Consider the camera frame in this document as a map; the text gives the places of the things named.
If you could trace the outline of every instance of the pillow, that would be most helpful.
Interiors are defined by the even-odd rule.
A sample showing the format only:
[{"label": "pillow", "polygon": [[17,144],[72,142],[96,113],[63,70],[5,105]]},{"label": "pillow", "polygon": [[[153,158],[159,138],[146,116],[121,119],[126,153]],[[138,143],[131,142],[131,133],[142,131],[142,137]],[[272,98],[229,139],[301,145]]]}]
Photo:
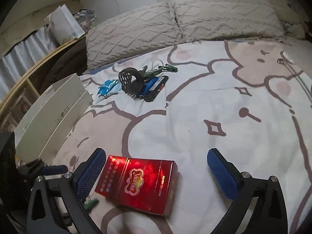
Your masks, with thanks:
[{"label": "pillow", "polygon": [[284,28],[285,34],[299,40],[304,40],[305,30],[301,24],[299,15],[288,7],[280,7],[276,5],[273,7]]},{"label": "pillow", "polygon": [[170,3],[160,2],[111,18],[86,37],[88,70],[176,44],[181,34]]},{"label": "pillow", "polygon": [[268,0],[173,0],[173,5],[183,42],[284,36]]}]

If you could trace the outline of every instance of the black object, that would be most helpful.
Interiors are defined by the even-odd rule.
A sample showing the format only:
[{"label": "black object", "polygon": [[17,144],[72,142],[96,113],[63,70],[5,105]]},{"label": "black object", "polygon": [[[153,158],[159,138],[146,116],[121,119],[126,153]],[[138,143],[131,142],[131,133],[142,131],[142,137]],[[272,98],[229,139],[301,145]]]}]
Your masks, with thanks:
[{"label": "black object", "polygon": [[[99,161],[103,159],[102,167],[105,164],[106,154],[103,149],[97,148],[86,162],[78,166],[74,173],[67,172],[62,178],[49,180],[43,176],[38,177],[29,201],[27,233],[68,234],[70,232],[67,227],[71,225],[72,221],[80,234],[101,234],[102,232],[80,202],[79,191],[83,188],[87,176],[95,172],[97,176],[99,175],[97,171],[100,165]],[[94,182],[89,182],[88,186],[92,188],[93,184]],[[68,215],[62,216],[54,197],[63,199]]]},{"label": "black object", "polygon": [[144,72],[145,70],[138,71],[135,68],[125,68],[119,72],[118,78],[121,83],[121,89],[127,94],[138,94],[144,87]]},{"label": "black object", "polygon": [[30,190],[23,182],[15,164],[14,133],[0,133],[0,233],[13,232],[14,226],[26,227]]},{"label": "black object", "polygon": [[30,198],[30,192],[34,185],[35,179],[41,175],[56,175],[68,172],[66,165],[46,166],[41,159],[36,159],[18,168],[18,172],[23,179],[24,185],[27,186],[29,191],[28,200]]},{"label": "black object", "polygon": [[240,173],[216,148],[208,151],[207,162],[225,194],[235,198],[213,234],[235,234],[253,197],[258,200],[243,234],[288,233],[286,206],[277,177],[264,180]]},{"label": "black object", "polygon": [[168,81],[168,76],[161,76],[161,77],[159,77],[159,80],[161,80],[161,81],[156,81],[156,83],[147,92],[147,94],[145,94],[143,96],[143,98],[146,102],[152,102],[156,98],[158,93],[165,86],[165,83]]},{"label": "black object", "polygon": [[278,63],[278,64],[284,64],[285,62],[284,62],[283,59],[277,59],[277,63]]}]

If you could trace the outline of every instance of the fabric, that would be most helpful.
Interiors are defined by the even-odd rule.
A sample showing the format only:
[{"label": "fabric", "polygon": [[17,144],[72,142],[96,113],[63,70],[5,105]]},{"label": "fabric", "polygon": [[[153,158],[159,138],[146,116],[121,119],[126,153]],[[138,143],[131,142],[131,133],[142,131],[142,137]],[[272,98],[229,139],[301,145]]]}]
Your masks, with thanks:
[{"label": "fabric", "polygon": [[[91,218],[103,233],[211,233],[229,208],[207,165],[217,148],[240,172],[275,175],[283,191],[289,233],[312,207],[312,80],[274,42],[202,41],[167,47],[80,77],[98,87],[126,67],[169,63],[178,68],[151,103],[120,92],[89,107],[53,164],[69,171],[101,147],[106,155],[174,160],[180,178],[168,218],[119,207],[94,193]],[[278,64],[277,59],[285,64]]]},{"label": "fabric", "polygon": [[0,100],[36,62],[55,50],[59,43],[45,26],[13,47],[0,59]]},{"label": "fabric", "polygon": [[276,5],[274,5],[273,7],[280,21],[287,22],[291,25],[297,25],[301,23],[299,15],[296,12],[294,12],[291,8],[280,7]]},{"label": "fabric", "polygon": [[103,65],[103,66],[99,67],[99,68],[95,68],[95,69],[90,70],[90,71],[85,71],[83,74],[84,75],[87,75],[87,74],[94,75],[94,74],[96,74],[96,73],[98,73],[98,72],[100,72],[100,71],[102,71],[104,69],[112,67],[115,63],[122,64],[122,63],[124,63],[124,62],[126,62],[128,60],[131,60],[133,58],[139,57],[141,55],[143,55],[143,54],[137,54],[137,55],[134,55],[134,56],[131,56],[131,57],[128,57],[128,58],[123,58],[123,59],[118,60],[117,62],[108,63],[106,65]]},{"label": "fabric", "polygon": [[143,6],[88,32],[88,70],[121,58],[174,45],[181,39],[170,3]]},{"label": "fabric", "polygon": [[173,4],[185,42],[284,35],[268,0],[173,0]]},{"label": "fabric", "polygon": [[53,67],[46,74],[39,93],[42,94],[48,87],[65,78],[66,76],[77,73],[82,75],[84,71],[87,70],[87,53],[85,38],[77,42],[73,47],[71,47],[65,54],[63,54]]},{"label": "fabric", "polygon": [[305,39],[305,30],[303,29],[301,24],[291,25],[284,21],[281,23],[287,36],[291,36],[299,40]]},{"label": "fabric", "polygon": [[312,43],[307,40],[297,40],[286,36],[280,44],[289,55],[289,59],[293,60],[304,72],[312,78]]}]

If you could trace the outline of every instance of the diamond pattern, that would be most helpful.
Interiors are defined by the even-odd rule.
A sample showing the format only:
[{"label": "diamond pattern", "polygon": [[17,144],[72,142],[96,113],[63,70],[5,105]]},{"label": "diamond pattern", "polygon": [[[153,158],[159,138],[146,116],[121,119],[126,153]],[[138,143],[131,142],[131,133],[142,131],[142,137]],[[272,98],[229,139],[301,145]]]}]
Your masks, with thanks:
[{"label": "diamond pattern", "polygon": [[183,42],[242,35],[284,35],[268,0],[174,0],[173,3]]},{"label": "diamond pattern", "polygon": [[208,127],[208,134],[210,135],[219,135],[219,136],[226,136],[227,134],[222,131],[221,123],[220,122],[213,122],[210,120],[204,120],[204,123]]},{"label": "diamond pattern", "polygon": [[86,38],[88,70],[171,46],[180,40],[181,34],[170,3],[144,6],[111,18],[89,31]]},{"label": "diamond pattern", "polygon": [[282,37],[268,0],[173,0],[111,18],[86,37],[88,70],[183,42],[236,36]]},{"label": "diamond pattern", "polygon": [[248,95],[248,96],[251,96],[251,97],[252,97],[252,95],[249,93],[249,91],[247,90],[246,87],[234,87],[234,88],[235,88],[236,90],[238,90],[240,94],[242,94],[242,95]]}]

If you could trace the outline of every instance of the bed sheet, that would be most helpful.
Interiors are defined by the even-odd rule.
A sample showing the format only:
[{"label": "bed sheet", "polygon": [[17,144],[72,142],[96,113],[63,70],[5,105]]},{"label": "bed sheet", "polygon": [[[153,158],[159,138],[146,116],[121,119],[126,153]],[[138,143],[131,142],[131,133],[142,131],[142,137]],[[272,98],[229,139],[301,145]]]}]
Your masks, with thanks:
[{"label": "bed sheet", "polygon": [[[294,233],[312,206],[312,80],[274,42],[202,41],[157,50],[80,77],[95,98],[126,67],[178,67],[153,102],[120,92],[90,106],[53,164],[74,171],[101,147],[108,155],[174,160],[180,178],[170,217],[115,205],[92,189],[91,217],[103,233],[210,233],[231,201],[207,165],[211,148],[253,177],[278,177]],[[277,63],[284,59],[285,64]],[[252,206],[247,212],[250,217]],[[246,227],[244,219],[237,233]]]},{"label": "bed sheet", "polygon": [[280,45],[285,53],[289,55],[289,58],[294,63],[299,64],[300,68],[312,78],[312,43],[307,40],[298,40],[285,36]]}]

